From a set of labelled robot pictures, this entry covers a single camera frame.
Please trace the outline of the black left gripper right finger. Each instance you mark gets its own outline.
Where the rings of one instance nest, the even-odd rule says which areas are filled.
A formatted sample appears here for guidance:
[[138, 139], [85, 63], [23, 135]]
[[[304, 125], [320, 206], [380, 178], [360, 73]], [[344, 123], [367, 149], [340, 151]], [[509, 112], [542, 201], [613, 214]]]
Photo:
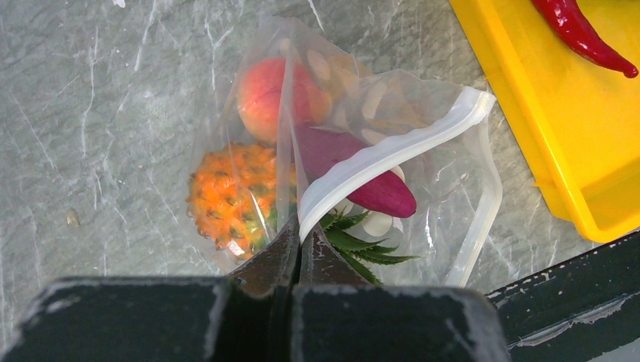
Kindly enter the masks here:
[[456, 287], [363, 280], [316, 226], [292, 293], [292, 361], [508, 361], [498, 313]]

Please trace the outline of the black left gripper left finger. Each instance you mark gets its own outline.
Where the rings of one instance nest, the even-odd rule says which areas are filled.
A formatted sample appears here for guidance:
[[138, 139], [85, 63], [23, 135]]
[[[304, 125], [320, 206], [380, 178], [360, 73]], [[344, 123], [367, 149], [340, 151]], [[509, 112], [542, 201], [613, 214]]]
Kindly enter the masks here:
[[286, 361], [299, 222], [223, 277], [72, 277], [34, 298], [6, 361]]

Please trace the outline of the orange toy pineapple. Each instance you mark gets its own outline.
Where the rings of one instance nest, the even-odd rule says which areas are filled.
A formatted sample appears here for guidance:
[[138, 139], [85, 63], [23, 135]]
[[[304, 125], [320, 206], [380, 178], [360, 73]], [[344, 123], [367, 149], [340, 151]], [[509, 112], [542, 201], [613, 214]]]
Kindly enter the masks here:
[[[260, 252], [275, 237], [276, 150], [260, 144], [231, 143], [203, 156], [188, 180], [187, 214], [203, 238], [240, 264]], [[328, 243], [366, 281], [380, 280], [365, 266], [395, 265], [410, 260], [395, 254], [383, 240], [365, 241], [349, 233], [371, 211], [350, 215], [345, 208], [326, 213], [320, 226]]]

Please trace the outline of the clear zip top bag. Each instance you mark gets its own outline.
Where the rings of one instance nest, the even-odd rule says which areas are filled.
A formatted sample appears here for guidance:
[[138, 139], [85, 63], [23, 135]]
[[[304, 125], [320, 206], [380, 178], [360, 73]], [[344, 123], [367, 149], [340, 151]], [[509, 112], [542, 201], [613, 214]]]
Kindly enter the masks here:
[[[274, 144], [251, 135], [237, 107], [238, 87], [245, 73], [271, 57], [286, 59]], [[187, 197], [189, 177], [205, 153], [231, 143], [260, 144], [276, 150], [275, 237], [290, 218], [298, 220], [302, 241], [316, 226], [321, 227], [321, 218], [332, 210], [345, 208], [350, 215], [368, 210], [344, 198], [321, 216], [301, 216], [300, 201], [314, 179], [303, 169], [294, 132], [302, 125], [296, 124], [293, 116], [297, 63], [332, 100], [322, 123], [302, 124], [348, 132], [369, 146], [391, 141], [391, 151], [400, 157], [392, 172], [404, 180], [417, 200], [417, 211], [408, 218], [369, 210], [371, 216], [349, 230], [365, 241], [381, 239], [384, 245], [397, 248], [395, 254], [410, 257], [395, 265], [366, 262], [365, 266], [380, 283], [465, 286], [502, 198], [488, 139], [494, 96], [467, 86], [422, 80], [402, 70], [375, 75], [354, 56], [294, 18], [270, 17], [257, 29], [224, 107], [203, 121], [195, 136]], [[250, 260], [236, 264], [231, 254], [216, 250], [212, 241], [199, 235], [187, 214], [187, 203], [184, 227], [189, 243], [211, 257], [222, 272], [231, 272]]]

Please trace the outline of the purple toy sweet potato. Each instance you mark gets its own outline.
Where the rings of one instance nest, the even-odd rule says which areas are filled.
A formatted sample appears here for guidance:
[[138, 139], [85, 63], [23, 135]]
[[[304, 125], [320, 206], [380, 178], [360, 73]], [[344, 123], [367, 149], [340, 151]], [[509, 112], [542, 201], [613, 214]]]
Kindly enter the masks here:
[[369, 146], [351, 133], [310, 124], [298, 125], [294, 132], [303, 169], [314, 179], [300, 201], [303, 218], [321, 216], [344, 198], [398, 218], [416, 213], [414, 194], [392, 172], [400, 157], [391, 151], [391, 141]]

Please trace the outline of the pink toy peach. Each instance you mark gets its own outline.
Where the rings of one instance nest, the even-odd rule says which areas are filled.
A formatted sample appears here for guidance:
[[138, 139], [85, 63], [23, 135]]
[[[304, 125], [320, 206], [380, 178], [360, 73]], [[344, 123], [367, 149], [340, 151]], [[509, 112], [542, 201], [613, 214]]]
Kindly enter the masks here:
[[[271, 57], [254, 64], [242, 78], [237, 92], [238, 113], [248, 132], [260, 141], [276, 143], [278, 117], [285, 83], [286, 59]], [[293, 74], [293, 116], [296, 124], [320, 124], [331, 110], [331, 98], [310, 72], [297, 63]]]

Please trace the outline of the yellow plastic tray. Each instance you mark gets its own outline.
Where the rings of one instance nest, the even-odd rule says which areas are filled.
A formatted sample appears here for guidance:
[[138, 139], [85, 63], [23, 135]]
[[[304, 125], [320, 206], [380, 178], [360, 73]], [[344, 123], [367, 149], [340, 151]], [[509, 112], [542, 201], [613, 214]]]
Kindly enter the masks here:
[[607, 243], [639, 227], [639, 80], [571, 51], [530, 1], [451, 4], [554, 216]]

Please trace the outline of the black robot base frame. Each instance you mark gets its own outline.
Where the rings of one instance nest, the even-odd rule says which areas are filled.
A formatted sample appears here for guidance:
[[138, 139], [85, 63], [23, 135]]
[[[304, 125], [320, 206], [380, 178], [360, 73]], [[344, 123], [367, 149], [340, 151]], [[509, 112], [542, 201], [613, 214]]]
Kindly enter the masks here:
[[639, 234], [490, 292], [513, 361], [639, 359]]

